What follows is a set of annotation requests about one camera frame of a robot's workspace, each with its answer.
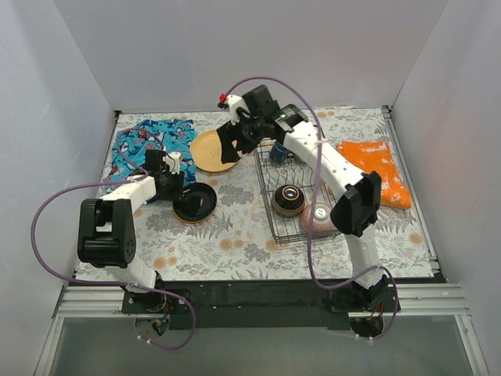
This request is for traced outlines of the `black round plate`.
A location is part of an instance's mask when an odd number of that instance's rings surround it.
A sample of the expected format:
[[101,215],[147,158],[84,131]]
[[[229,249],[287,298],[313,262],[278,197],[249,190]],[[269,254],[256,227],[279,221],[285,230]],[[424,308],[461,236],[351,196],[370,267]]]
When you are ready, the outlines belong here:
[[187,185],[181,197],[172,202],[172,211],[189,217],[212,213],[217,204],[217,194],[206,183]]

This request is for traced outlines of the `dark blue mug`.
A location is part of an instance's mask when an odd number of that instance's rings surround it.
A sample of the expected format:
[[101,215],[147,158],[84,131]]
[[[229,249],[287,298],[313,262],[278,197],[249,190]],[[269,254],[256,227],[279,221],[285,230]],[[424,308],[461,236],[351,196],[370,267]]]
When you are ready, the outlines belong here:
[[282,164],[288,159],[290,151],[278,140],[276,140],[269,151],[269,159],[273,164]]

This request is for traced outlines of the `yellow round plate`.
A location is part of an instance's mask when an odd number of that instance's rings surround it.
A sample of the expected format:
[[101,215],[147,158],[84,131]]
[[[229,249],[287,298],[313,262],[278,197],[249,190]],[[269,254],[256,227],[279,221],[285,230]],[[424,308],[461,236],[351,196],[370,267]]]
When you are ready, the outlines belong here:
[[215,130],[199,134],[191,143],[190,153],[198,169],[206,172],[223,172],[236,163],[222,163],[222,145]]

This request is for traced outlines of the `black wire dish rack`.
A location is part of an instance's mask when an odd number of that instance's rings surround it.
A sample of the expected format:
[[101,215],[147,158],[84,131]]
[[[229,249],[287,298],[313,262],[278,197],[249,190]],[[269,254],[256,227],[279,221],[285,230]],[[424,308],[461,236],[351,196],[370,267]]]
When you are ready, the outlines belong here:
[[280,186],[295,185],[305,195],[305,206],[310,205],[314,194],[315,172],[292,153],[282,164],[273,164],[269,159],[269,151],[273,144],[273,140],[265,139],[254,151],[260,192],[272,237],[278,244],[303,241],[307,239],[307,233],[301,230],[300,216],[287,218],[278,215],[272,209],[272,196]]

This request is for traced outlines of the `dark brown patterned bowl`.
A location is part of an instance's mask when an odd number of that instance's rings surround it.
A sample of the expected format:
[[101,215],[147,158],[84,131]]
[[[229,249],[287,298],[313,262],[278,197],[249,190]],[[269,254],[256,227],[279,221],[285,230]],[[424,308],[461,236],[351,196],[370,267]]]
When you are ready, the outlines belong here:
[[300,215],[305,208],[305,195],[295,185],[280,186],[272,196],[272,209],[282,217]]

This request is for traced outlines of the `pink patterned bowl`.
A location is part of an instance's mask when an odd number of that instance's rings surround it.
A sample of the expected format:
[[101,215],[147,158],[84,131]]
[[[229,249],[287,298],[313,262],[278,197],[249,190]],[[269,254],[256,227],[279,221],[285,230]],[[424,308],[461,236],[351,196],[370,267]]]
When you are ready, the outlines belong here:
[[305,207],[300,215],[299,224],[303,232],[307,233],[310,219],[312,219],[311,231],[314,235],[332,234],[337,230],[330,219],[331,207],[323,202],[317,202]]

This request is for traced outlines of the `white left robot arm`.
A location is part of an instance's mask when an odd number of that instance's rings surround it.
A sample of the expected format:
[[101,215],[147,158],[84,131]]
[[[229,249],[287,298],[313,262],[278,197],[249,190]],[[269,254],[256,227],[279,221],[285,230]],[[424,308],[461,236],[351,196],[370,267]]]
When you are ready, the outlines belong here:
[[81,203],[77,256],[83,263],[104,269],[140,294],[139,303],[149,313],[159,313],[167,295],[156,287],[160,277],[136,254],[133,216],[151,200],[173,201],[184,186],[182,154],[147,150],[145,163],[125,183],[97,199]]

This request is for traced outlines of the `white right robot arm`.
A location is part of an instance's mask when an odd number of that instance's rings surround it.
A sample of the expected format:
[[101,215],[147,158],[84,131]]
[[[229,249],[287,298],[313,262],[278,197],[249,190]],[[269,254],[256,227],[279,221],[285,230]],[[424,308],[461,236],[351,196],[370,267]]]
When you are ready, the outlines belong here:
[[348,243],[355,304],[363,311],[374,310],[387,286],[374,239],[381,177],[346,160],[328,143],[317,118],[308,118],[293,104],[281,107],[265,85],[242,96],[222,94],[218,106],[230,115],[217,130],[222,163],[235,163],[263,139],[274,139],[315,169],[315,177],[332,190],[336,204],[330,220]]

